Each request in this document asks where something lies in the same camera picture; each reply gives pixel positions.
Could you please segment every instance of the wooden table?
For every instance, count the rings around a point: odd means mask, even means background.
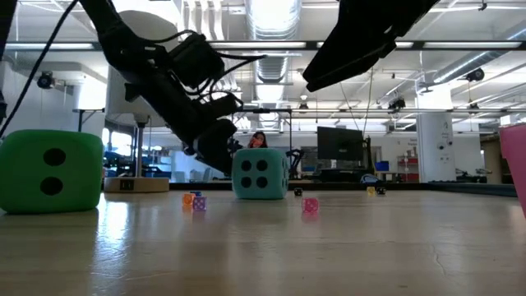
[[[526,219],[514,198],[305,192],[106,195],[98,210],[0,214],[0,294],[524,295]]]

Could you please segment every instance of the woman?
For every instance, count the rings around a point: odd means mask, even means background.
[[[266,145],[266,136],[264,132],[256,132],[250,142],[248,143],[248,148],[268,148]]]

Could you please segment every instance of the computer monitor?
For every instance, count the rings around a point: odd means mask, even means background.
[[[363,133],[344,128],[318,127],[318,159],[363,161]]]

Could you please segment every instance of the pink die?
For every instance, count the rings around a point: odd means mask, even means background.
[[[316,213],[320,207],[320,203],[316,198],[303,198],[302,208],[303,213]]]
[[[206,210],[206,197],[194,197],[194,210]]]

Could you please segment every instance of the white column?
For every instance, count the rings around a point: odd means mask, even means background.
[[[431,92],[418,92],[419,109],[452,109],[448,85],[430,87]],[[451,113],[423,113],[417,117],[418,168],[420,182],[454,181],[454,140]]]

